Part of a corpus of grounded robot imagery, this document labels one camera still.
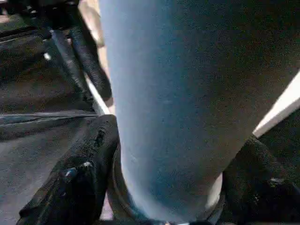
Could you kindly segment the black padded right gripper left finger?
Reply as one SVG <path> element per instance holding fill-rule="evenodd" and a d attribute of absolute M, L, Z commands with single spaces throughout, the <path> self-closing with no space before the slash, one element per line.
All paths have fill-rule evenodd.
<path fill-rule="evenodd" d="M 19 211 L 19 225 L 92 225 L 101 215 L 113 156 L 116 117 L 95 118 Z"/>

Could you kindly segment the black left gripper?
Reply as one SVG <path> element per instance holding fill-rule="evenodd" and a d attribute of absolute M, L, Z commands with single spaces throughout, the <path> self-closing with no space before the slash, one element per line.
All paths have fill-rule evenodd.
<path fill-rule="evenodd" d="M 109 79 L 98 61 L 98 53 L 92 50 L 91 42 L 81 27 L 81 13 L 78 0 L 15 0 L 14 10 L 24 22 L 38 29 L 50 30 L 55 62 L 62 68 L 66 79 L 85 100 L 92 96 L 87 87 L 82 68 L 102 98 L 110 98 L 112 90 Z M 69 29 L 72 46 L 62 31 Z"/>

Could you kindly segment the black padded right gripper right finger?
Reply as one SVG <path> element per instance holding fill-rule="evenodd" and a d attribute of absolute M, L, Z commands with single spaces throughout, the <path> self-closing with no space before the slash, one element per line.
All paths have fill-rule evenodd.
<path fill-rule="evenodd" d="M 299 224 L 300 189 L 265 144 L 250 137 L 223 172 L 222 220 Z"/>

